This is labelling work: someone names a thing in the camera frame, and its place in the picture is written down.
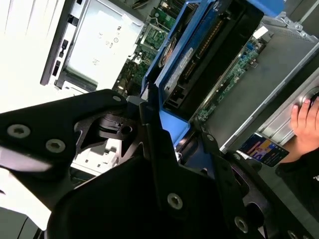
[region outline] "circuit board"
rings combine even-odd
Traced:
[[[158,51],[167,37],[167,32],[150,24],[141,40],[141,44],[152,50]]]
[[[244,50],[239,56],[237,62],[225,75],[220,82],[219,88],[208,99],[204,107],[198,112],[198,119],[205,122],[208,117],[214,112],[219,103],[230,92],[230,90],[241,80],[245,72],[250,68],[256,68],[258,63],[256,58],[263,49],[263,45],[255,38],[251,38],[250,41],[244,47]]]
[[[142,36],[137,42],[134,53],[128,57],[118,76],[118,85],[125,90],[130,81],[141,86],[142,79],[155,59],[168,32],[175,24],[175,19],[160,8],[154,8],[147,19]]]
[[[152,11],[152,16],[157,18],[157,24],[162,25],[167,30],[170,30],[175,24],[175,19],[167,15],[160,8],[154,8]]]
[[[118,80],[123,80],[126,84],[129,81],[133,81],[138,85],[142,85],[143,76],[155,57],[156,52],[145,46],[138,45],[134,51],[134,56],[127,59]]]

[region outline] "finger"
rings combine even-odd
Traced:
[[[298,128],[298,106],[293,106],[293,111],[291,113],[291,128],[295,131]]]
[[[317,97],[314,101],[313,106],[311,106],[308,116],[307,116],[307,128],[312,131],[316,129],[316,118],[319,109],[319,98]]]
[[[310,100],[305,100],[298,114],[298,128],[303,129],[306,128],[306,119],[308,114]]]

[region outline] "label sticker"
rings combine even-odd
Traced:
[[[250,136],[239,151],[270,167],[274,167],[289,154],[281,146],[257,133]]]
[[[187,63],[190,61],[193,51],[194,51],[194,49],[190,48],[187,51],[187,53],[184,55],[183,59],[180,61],[179,66],[176,68],[176,70],[174,71],[174,73],[170,77],[169,81],[166,83],[166,85],[165,85],[166,90],[169,90],[172,87],[172,85],[175,83],[176,79],[180,77],[180,75],[182,74]]]

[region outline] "person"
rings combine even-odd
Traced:
[[[293,106],[291,127],[295,137],[284,146],[290,153],[276,173],[319,222],[319,97]]]

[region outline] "hand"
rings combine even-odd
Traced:
[[[291,127],[296,138],[289,146],[290,152],[302,156],[319,147],[319,97],[310,110],[310,100],[305,100],[300,110],[294,105],[291,115]]]

